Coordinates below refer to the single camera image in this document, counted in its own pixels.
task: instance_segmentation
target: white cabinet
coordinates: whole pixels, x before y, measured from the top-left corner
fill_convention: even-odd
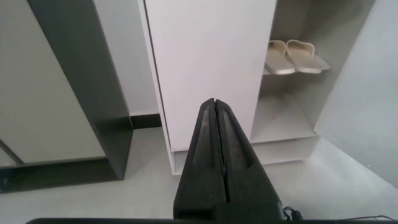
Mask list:
[[[186,151],[200,105],[232,107],[250,136],[275,1],[146,1],[172,151]]]
[[[105,156],[28,2],[0,21],[1,140],[26,163]]]
[[[384,7],[391,10],[375,16],[382,14]],[[390,62],[398,48],[387,43],[398,37],[393,27],[393,8],[394,1],[375,4],[374,0],[147,0],[153,48],[150,56],[157,66],[154,81],[160,87],[158,98],[164,108],[164,130],[169,135],[174,174],[182,170],[199,106],[209,98],[231,106],[263,164],[304,159],[319,136],[333,138],[338,136],[333,133],[339,132],[344,135],[339,136],[341,139],[350,138],[350,134],[344,134],[348,125],[344,120],[355,117],[360,110],[340,108],[340,103],[366,102],[375,93],[365,89],[376,81],[366,70],[375,75],[380,64],[394,67]],[[390,36],[377,39],[373,32],[387,32]],[[265,70],[268,41],[290,39],[313,44],[320,57],[317,60],[321,59],[322,70],[326,70],[290,75],[273,75]],[[379,47],[368,46],[367,41]],[[377,106],[384,106],[388,112],[383,114],[388,116],[398,112],[397,92],[392,88],[382,91],[383,85],[396,83],[395,70],[388,68],[386,72],[381,76],[380,88],[376,88],[386,104],[375,105],[377,112],[366,115],[366,119],[381,125],[379,131],[383,130],[380,133],[385,138],[398,135],[387,118],[373,117],[382,114]],[[358,85],[358,92],[352,93],[356,82],[366,84]],[[358,127],[356,124],[349,130],[357,135],[361,132]],[[383,129],[388,127],[390,135]]]

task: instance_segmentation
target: slipper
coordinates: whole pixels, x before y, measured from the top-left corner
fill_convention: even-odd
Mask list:
[[[285,58],[285,52],[286,45],[283,41],[269,41],[264,67],[270,74],[287,75],[295,72],[294,66]]]
[[[318,74],[322,72],[321,65],[314,59],[315,47],[310,43],[290,40],[286,43],[286,57],[297,71]]]

